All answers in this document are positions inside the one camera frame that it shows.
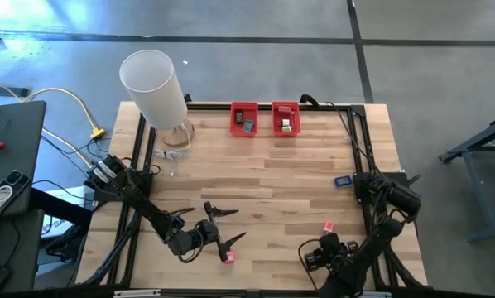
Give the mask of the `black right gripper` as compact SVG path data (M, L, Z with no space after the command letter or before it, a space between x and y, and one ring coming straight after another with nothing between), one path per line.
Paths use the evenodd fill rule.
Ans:
M358 250L357 242L340 242L337 233L326 233L316 242L319 246L304 255L304 263L308 272L321 267L327 268L330 272L338 270L343 264L349 263Z

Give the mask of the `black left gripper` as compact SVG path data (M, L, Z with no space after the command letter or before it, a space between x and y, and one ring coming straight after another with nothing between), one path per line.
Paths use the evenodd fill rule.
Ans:
M222 241L218 226L215 223L216 218L225 217L238 212L238 209L218 209L209 201L204 202L204 211L207 214L207 219L202 219L195 225L195 230L201 233L204 245L215 243L218 247L219 258L222 262L228 259L227 250L247 233L243 232L236 235L226 242Z

